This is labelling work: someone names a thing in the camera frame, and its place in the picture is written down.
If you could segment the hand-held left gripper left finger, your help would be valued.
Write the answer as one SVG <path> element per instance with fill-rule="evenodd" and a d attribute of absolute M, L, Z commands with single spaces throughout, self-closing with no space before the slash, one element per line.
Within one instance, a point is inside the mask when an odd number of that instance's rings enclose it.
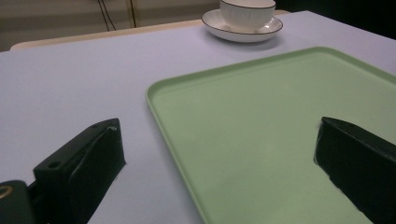
<path fill-rule="evenodd" d="M 34 169 L 49 224 L 87 224 L 126 164 L 120 121 L 93 124 Z"/>

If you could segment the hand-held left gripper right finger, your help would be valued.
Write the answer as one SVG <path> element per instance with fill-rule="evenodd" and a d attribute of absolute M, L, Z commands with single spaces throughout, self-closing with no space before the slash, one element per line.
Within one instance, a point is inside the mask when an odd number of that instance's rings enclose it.
<path fill-rule="evenodd" d="M 396 224 L 396 145 L 353 123 L 324 117 L 314 161 L 374 224 Z"/>

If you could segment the light green plastic tray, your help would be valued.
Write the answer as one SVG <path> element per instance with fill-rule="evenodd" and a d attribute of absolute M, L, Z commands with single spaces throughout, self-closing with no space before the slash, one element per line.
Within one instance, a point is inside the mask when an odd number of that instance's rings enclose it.
<path fill-rule="evenodd" d="M 205 224 L 371 224 L 315 144 L 324 117 L 396 144 L 396 76 L 311 48 L 161 80 L 147 100 Z"/>

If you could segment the white ribbed cup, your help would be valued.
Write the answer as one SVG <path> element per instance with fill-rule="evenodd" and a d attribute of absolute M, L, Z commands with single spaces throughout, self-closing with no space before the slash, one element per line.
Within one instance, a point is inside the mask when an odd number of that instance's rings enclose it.
<path fill-rule="evenodd" d="M 220 0 L 219 11 L 233 28 L 257 30 L 274 15 L 275 0 Z"/>

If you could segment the white saucer with dark rim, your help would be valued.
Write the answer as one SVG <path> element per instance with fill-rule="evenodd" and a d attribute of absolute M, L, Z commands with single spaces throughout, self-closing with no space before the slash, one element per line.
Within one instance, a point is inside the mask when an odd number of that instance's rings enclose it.
<path fill-rule="evenodd" d="M 273 16 L 263 27 L 254 31 L 237 31 L 228 25 L 218 9 L 210 10 L 202 16 L 205 29 L 212 35 L 237 43 L 257 43 L 276 36 L 283 28 L 283 22 Z"/>

